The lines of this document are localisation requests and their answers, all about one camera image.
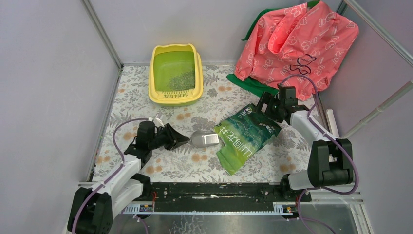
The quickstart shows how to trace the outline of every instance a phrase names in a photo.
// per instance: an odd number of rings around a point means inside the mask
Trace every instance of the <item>gray wall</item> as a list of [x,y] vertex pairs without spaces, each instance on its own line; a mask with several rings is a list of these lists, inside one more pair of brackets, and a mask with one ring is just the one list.
[[235,63],[255,17],[301,0],[92,0],[124,63],[149,64],[157,45],[193,43],[203,63]]
[[0,12],[0,233],[59,234],[117,69],[79,0]]
[[[413,1],[358,1],[411,53]],[[338,129],[346,133],[385,99],[413,78],[410,67],[352,10],[346,16],[360,27],[331,86],[321,93],[326,108],[335,111]],[[360,191],[377,234],[410,233],[413,192],[413,92],[350,137],[360,172]],[[397,210],[392,204],[402,203]]]

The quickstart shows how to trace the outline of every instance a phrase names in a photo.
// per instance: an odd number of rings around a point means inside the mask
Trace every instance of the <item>floral tablecloth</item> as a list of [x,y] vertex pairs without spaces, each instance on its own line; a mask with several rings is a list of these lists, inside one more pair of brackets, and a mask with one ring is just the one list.
[[[124,67],[110,119],[96,158],[93,181],[100,181],[117,163],[120,155],[113,143],[112,134],[117,125],[138,117],[163,114],[169,123],[188,137],[196,130],[212,130],[221,120],[236,113],[249,103],[258,103],[259,97],[226,79],[234,66],[203,66],[204,92],[199,101],[190,106],[161,107],[148,96],[149,67]],[[311,97],[300,102],[308,107],[314,104]],[[116,142],[124,151],[137,133],[139,122],[123,126]],[[280,124],[277,137],[245,165],[230,176],[220,165],[216,152],[221,145],[197,149],[190,143],[173,151],[156,149],[152,158],[140,171],[153,182],[279,182],[286,173],[304,170],[308,164],[309,146],[294,128]]]

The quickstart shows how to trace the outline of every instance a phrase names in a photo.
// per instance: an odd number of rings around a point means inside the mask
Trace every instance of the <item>pink fabric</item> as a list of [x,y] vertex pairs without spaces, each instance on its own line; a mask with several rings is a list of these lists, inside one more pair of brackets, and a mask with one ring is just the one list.
[[[235,66],[240,80],[248,76],[277,88],[291,74],[308,76],[319,91],[326,89],[358,35],[358,26],[320,1],[263,15]],[[297,98],[308,99],[314,88],[303,78],[291,78]]]

